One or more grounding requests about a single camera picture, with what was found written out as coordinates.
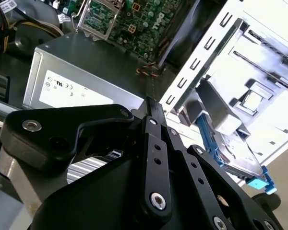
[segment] motherboard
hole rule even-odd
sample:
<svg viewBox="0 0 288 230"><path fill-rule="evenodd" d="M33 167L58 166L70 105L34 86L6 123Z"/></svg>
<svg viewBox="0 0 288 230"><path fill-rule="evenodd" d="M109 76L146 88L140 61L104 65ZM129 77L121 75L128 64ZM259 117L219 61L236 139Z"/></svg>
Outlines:
<svg viewBox="0 0 288 230"><path fill-rule="evenodd" d="M118 15L100 1L91 1L84 25L101 34L111 29L108 42L137 54L148 62L154 62L169 39L167 29L171 25L182 0L126 0Z"/></svg>
<svg viewBox="0 0 288 230"><path fill-rule="evenodd" d="M83 0L41 0L41 1L68 16L71 16L74 13L77 14L83 2Z"/></svg>

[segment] silver screw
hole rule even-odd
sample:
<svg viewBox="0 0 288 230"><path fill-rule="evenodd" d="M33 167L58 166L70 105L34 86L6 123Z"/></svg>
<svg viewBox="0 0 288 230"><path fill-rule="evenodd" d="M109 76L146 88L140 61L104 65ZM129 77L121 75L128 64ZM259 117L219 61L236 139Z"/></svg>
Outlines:
<svg viewBox="0 0 288 230"><path fill-rule="evenodd" d="M166 206L165 199L159 193L152 193L150 195L150 201L156 209L164 210Z"/></svg>
<svg viewBox="0 0 288 230"><path fill-rule="evenodd" d="M268 221L265 220L264 223L269 228L269 230L274 230L274 228L272 227L272 225Z"/></svg>
<svg viewBox="0 0 288 230"><path fill-rule="evenodd" d="M200 148L195 148L195 149L199 154L201 154L201 155L203 154L203 151Z"/></svg>
<svg viewBox="0 0 288 230"><path fill-rule="evenodd" d="M123 109L120 110L120 113L123 114L124 116L129 116L129 114Z"/></svg>
<svg viewBox="0 0 288 230"><path fill-rule="evenodd" d="M29 132L37 132L42 129L42 125L35 120L26 120L23 122L23 128Z"/></svg>
<svg viewBox="0 0 288 230"><path fill-rule="evenodd" d="M171 128L170 131L174 136L177 136L177 132L174 129Z"/></svg>
<svg viewBox="0 0 288 230"><path fill-rule="evenodd" d="M214 217L213 222L218 230L227 230L225 223L219 217Z"/></svg>
<svg viewBox="0 0 288 230"><path fill-rule="evenodd" d="M149 121L150 121L150 123L152 123L152 124L154 124L154 125L156 125L157 124L157 122L154 120L154 119L149 119Z"/></svg>

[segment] blue plastic latch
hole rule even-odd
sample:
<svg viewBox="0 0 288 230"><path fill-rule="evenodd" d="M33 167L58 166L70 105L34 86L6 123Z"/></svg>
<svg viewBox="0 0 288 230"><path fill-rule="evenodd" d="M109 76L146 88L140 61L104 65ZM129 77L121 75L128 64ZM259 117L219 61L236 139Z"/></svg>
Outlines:
<svg viewBox="0 0 288 230"><path fill-rule="evenodd" d="M275 187L275 183L273 182L272 178L270 177L269 173L268 173L268 169L265 166L262 166L264 175L266 177L266 180L261 179L261 178L257 178L257 177L253 177L251 179L247 179L245 180L246 184L256 188L256 189L262 189L265 188L265 193L267 193L268 195L271 195L272 193L277 191L277 188Z"/></svg>
<svg viewBox="0 0 288 230"><path fill-rule="evenodd" d="M275 193L277 191L277 188L275 187L275 183L273 182L272 178L269 175L268 169L267 167L263 166L262 167L263 171L264 171L264 175L267 178L267 181L269 182L269 185L267 185L265 187L265 193L267 193L268 195L271 195L273 193Z"/></svg>
<svg viewBox="0 0 288 230"><path fill-rule="evenodd" d="M245 181L247 185L253 187L253 188L256 188L258 190L266 187L269 185L269 182L268 181L265 181L263 179L260 179L260 178L256 178L256 177L253 177L251 179L248 179Z"/></svg>
<svg viewBox="0 0 288 230"><path fill-rule="evenodd" d="M214 140L214 138L210 134L210 128L207 123L207 119L205 115L201 115L197 120L196 124L200 129L201 136L203 138L203 143L206 151L213 157L213 159L220 165L221 167L224 165L223 161L219 158L217 153L218 146Z"/></svg>

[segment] cable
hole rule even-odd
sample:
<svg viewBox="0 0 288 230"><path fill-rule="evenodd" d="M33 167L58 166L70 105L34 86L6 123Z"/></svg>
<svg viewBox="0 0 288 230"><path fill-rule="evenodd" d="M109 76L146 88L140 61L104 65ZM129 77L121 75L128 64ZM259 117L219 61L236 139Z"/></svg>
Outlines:
<svg viewBox="0 0 288 230"><path fill-rule="evenodd" d="M51 24L51 23L43 22L43 21L38 21L38 22L41 23L41 24L43 24L43 25L45 25L45 26L48 26L48 27L53 28L53 29L56 30L61 36L64 36L63 31L62 31L60 28L56 27L55 25L53 25L53 24Z"/></svg>
<svg viewBox="0 0 288 230"><path fill-rule="evenodd" d="M7 43L9 40L10 26L9 26L8 19L6 15L4 14L4 12L2 11L1 7L0 7L0 16L2 20L1 29L3 32L2 50L3 50L3 53L5 53L7 49Z"/></svg>
<svg viewBox="0 0 288 230"><path fill-rule="evenodd" d="M19 15L21 15L22 17L24 17L25 20L20 20L10 26L5 13L2 11L0 7L0 16L2 20L1 29L3 32L3 42L2 42L3 53L5 53L7 50L10 30L16 28L20 24L25 24L25 25L29 25L29 26L33 26L35 28L41 29L54 38L64 35L63 31L53 24L35 20L29 17L28 15L26 15L24 12L22 12L18 8L14 8L13 10L17 12Z"/></svg>
<svg viewBox="0 0 288 230"><path fill-rule="evenodd" d="M155 64L156 64L156 62L153 62L153 63L151 63L151 64L149 64L149 65L142 66L142 67L136 69L136 72L137 72L138 74L144 74L144 75L146 75L146 76L159 77L160 74L155 74L155 73L153 73L153 71L152 71L152 67L153 67Z"/></svg>
<svg viewBox="0 0 288 230"><path fill-rule="evenodd" d="M17 21L15 23L13 23L11 25L11 28L17 28L17 26L21 25L21 24L24 24L24 25L29 25L29 26L33 26L33 27L36 27L38 29L41 29L43 31L45 31L47 34L49 34L50 36L54 37L54 38L57 38L59 37L57 34L53 33L53 31L50 31L49 29L43 27L43 26L40 26L40 25L37 25L31 21L28 21L28 20L20 20L20 21Z"/></svg>

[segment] black metal bracket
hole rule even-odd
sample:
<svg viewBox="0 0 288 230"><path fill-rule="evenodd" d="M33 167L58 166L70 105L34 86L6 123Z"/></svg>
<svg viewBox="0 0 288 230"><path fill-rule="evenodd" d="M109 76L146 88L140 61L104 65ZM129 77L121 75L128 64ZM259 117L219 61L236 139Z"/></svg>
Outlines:
<svg viewBox="0 0 288 230"><path fill-rule="evenodd" d="M267 223L279 229L201 147L184 147L177 131L166 125L160 104L149 98L146 107L142 120L120 105L8 115L2 147L36 175L56 176L92 152L123 151L43 200L31 230L270 230ZM24 126L27 120L41 127ZM107 132L113 134L109 139ZM78 138L87 133L89 146L79 148ZM228 202L228 212L218 196Z"/></svg>

